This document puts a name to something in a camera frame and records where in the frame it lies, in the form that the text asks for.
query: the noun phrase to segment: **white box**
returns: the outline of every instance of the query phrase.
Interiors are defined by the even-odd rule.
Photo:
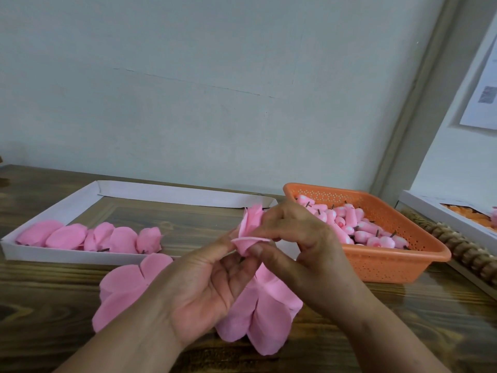
[[[471,241],[480,244],[488,251],[497,255],[496,232],[451,211],[442,204],[470,207],[488,217],[492,213],[490,207],[487,209],[480,205],[471,204],[466,200],[425,196],[407,190],[402,191],[399,201],[435,222],[446,223],[455,231],[460,232]]]
[[[43,220],[58,220],[67,225],[104,196],[222,208],[244,208],[251,207],[254,204],[262,204],[264,208],[269,208],[277,204],[276,199],[268,196],[157,184],[95,181],[59,201],[3,237],[0,244],[5,258],[17,261],[110,264],[114,266],[139,264],[146,255],[58,250],[16,244],[17,236],[34,223]],[[282,243],[282,247],[283,250],[285,248],[288,251],[295,250],[294,244]]]

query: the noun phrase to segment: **orange plastic basket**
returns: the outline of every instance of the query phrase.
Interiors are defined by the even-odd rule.
[[[283,191],[293,201],[302,194],[329,208],[333,204],[335,207],[344,205],[345,201],[352,203],[364,210],[365,217],[385,230],[397,231],[409,242],[410,250],[343,245],[355,272],[364,282],[413,282],[431,262],[448,262],[451,258],[450,250],[442,242],[376,196],[301,183],[287,183]]]

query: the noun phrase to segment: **hand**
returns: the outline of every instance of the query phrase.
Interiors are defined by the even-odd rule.
[[[373,296],[355,274],[335,233],[294,202],[268,210],[252,235],[297,242],[294,261],[275,246],[258,243],[251,254],[278,276],[307,306],[339,327],[363,319]]]
[[[238,232],[232,234],[171,263],[140,298],[158,300],[161,318],[167,320],[182,349],[226,316],[260,265],[256,257],[242,261],[238,252],[231,253],[235,249],[231,239]]]

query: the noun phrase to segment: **wooden table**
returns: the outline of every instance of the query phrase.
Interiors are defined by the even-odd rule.
[[[98,179],[116,178],[0,168],[0,236]],[[111,268],[0,260],[0,371],[52,371],[91,338],[98,283]],[[432,264],[413,284],[368,286],[453,372],[497,371],[497,302],[448,265]],[[179,357],[173,371],[360,370],[343,333],[304,307],[274,356],[258,355],[247,338],[228,344],[212,331]]]

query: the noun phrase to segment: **forearm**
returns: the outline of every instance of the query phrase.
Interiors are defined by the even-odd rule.
[[[84,347],[62,364],[56,373],[118,373],[169,371],[181,352],[166,319],[160,319],[146,303],[136,302]]]
[[[409,327],[373,294],[366,301],[357,321],[341,326],[363,372],[449,372]]]

